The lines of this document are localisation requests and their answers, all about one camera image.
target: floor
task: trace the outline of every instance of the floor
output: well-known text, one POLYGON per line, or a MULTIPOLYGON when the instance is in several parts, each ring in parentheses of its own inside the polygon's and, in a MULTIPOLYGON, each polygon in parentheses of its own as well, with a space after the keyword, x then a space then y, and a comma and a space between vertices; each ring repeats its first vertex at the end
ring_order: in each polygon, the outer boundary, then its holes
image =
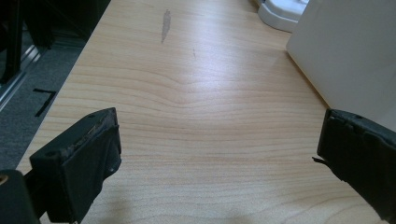
MULTIPOLYGON (((18 166, 55 98, 51 94, 59 92, 84 48, 85 42, 66 30, 56 30, 54 34, 51 49, 42 49, 33 46, 29 32, 23 31, 22 54, 27 53, 22 56, 20 82, 14 85, 17 88, 7 103, 0 106, 0 170, 18 166)), ((3 51, 1 73, 5 61, 3 51)), ((0 92, 6 92, 9 86, 3 85, 0 92)))

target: desk surface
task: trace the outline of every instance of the desk surface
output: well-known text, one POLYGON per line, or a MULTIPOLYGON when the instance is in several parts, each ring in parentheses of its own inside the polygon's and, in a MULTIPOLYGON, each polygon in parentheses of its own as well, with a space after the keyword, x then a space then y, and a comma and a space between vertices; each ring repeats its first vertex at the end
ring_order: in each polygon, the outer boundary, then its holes
POLYGON ((316 156, 325 104, 249 0, 112 0, 22 159, 115 106, 85 223, 378 223, 316 156))

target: wood grain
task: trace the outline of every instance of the wood grain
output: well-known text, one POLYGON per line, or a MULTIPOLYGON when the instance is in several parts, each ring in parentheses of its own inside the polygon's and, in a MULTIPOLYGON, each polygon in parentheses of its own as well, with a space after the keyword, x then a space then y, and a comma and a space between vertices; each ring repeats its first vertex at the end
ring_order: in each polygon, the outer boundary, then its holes
POLYGON ((380 223, 312 162, 326 105, 285 51, 290 34, 256 12, 244 0, 113 0, 19 169, 115 106, 123 162, 84 223, 380 223))

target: light wood tabletop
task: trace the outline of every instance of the light wood tabletop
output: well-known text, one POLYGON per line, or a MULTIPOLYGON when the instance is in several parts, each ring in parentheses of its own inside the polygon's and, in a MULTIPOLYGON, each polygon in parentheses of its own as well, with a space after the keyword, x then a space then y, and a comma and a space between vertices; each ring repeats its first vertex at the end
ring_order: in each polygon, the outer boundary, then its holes
POLYGON ((381 223, 312 161, 326 105, 286 52, 290 34, 257 10, 112 0, 18 169, 114 106, 122 165, 83 223, 381 223))

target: black metal frame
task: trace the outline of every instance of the black metal frame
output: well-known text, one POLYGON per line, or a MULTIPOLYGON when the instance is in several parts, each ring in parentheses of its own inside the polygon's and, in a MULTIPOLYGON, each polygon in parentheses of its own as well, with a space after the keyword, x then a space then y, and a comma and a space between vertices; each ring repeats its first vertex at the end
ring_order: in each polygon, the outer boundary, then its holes
POLYGON ((8 43, 6 70, 0 83, 7 83, 21 69, 21 42, 22 42, 22 0, 12 0, 8 24, 8 43))

